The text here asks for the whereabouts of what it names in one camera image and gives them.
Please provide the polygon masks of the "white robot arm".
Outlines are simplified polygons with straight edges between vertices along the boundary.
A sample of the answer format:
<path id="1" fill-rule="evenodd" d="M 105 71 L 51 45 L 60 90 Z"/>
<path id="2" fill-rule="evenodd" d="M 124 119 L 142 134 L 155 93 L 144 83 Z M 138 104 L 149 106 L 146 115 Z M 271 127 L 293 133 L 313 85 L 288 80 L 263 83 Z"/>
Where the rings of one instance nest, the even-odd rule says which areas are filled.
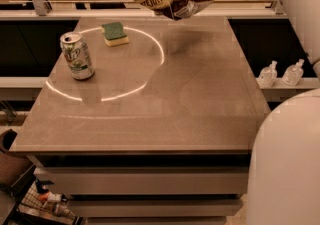
<path id="1" fill-rule="evenodd" d="M 281 0 L 314 70 L 320 0 Z M 320 89 L 296 95 L 262 123 L 252 150 L 247 225 L 320 225 Z"/>

